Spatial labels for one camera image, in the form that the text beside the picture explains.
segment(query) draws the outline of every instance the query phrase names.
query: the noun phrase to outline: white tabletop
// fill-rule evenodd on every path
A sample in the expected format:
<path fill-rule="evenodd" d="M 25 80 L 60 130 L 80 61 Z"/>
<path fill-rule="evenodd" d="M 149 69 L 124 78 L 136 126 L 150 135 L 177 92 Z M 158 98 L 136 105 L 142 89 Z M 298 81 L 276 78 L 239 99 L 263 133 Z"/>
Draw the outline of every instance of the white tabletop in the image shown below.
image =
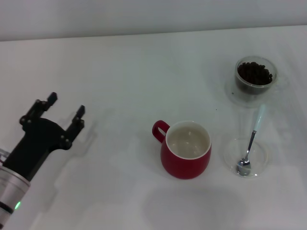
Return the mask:
<path fill-rule="evenodd" d="M 270 148 L 259 178 L 222 161 L 248 137 L 255 109 L 229 100 L 225 80 L 244 56 L 270 59 L 280 81 L 256 137 Z M 57 92 L 44 117 L 85 129 L 53 152 L 8 230 L 302 230 L 307 226 L 307 26 L 0 43 L 0 148 L 23 136 L 19 118 Z M 194 120 L 212 136 L 206 171 L 176 179 L 160 162 L 157 120 Z"/>

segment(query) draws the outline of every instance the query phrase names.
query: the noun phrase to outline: spoon handle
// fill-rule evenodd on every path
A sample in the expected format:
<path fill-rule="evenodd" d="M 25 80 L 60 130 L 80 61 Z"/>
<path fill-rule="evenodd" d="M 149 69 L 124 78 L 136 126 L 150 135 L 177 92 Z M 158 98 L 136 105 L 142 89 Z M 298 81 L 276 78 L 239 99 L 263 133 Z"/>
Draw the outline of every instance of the spoon handle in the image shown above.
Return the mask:
<path fill-rule="evenodd" d="M 266 106 L 265 104 L 262 104 L 259 108 L 259 111 L 258 111 L 258 115 L 257 115 L 257 120 L 256 120 L 256 123 L 255 123 L 255 126 L 254 126 L 254 130 L 257 132 L 260 128 L 260 124 L 263 120 L 263 115 L 265 113 L 265 110 L 266 110 Z"/>

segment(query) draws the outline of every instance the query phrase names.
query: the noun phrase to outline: silver spoon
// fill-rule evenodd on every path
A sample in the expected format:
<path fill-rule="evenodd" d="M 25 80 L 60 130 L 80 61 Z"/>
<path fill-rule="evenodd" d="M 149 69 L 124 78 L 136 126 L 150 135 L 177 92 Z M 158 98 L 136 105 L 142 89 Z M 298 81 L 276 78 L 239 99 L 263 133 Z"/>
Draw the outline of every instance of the silver spoon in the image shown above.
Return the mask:
<path fill-rule="evenodd" d="M 250 161 L 248 159 L 248 154 L 250 153 L 250 148 L 251 148 L 251 145 L 253 144 L 253 140 L 255 138 L 255 135 L 260 128 L 260 123 L 262 121 L 265 109 L 266 109 L 266 106 L 264 104 L 262 104 L 259 108 L 259 111 L 258 111 L 257 120 L 256 120 L 256 123 L 254 125 L 254 130 L 251 133 L 251 137 L 250 137 L 250 141 L 249 141 L 248 150 L 246 152 L 246 155 L 245 155 L 245 157 L 243 157 L 238 162 L 238 166 L 236 167 L 238 173 L 241 176 L 248 176 L 249 173 L 250 173 L 251 166 L 250 166 Z"/>

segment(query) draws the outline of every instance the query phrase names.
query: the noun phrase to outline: small glass plate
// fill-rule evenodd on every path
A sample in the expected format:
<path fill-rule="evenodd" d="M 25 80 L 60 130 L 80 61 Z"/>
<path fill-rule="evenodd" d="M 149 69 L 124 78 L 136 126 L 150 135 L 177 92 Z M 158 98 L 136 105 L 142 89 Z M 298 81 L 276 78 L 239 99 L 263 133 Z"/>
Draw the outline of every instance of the small glass plate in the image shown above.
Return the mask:
<path fill-rule="evenodd" d="M 249 138 L 232 139 L 226 144 L 223 159 L 227 168 L 229 168 L 234 174 L 245 178 L 253 178 L 259 176 L 264 171 L 269 157 L 266 149 L 260 143 L 254 140 L 248 155 L 251 168 L 248 169 L 248 175 L 242 176 L 239 173 L 239 168 L 241 166 L 238 164 L 238 162 L 245 157 L 248 144 Z"/>

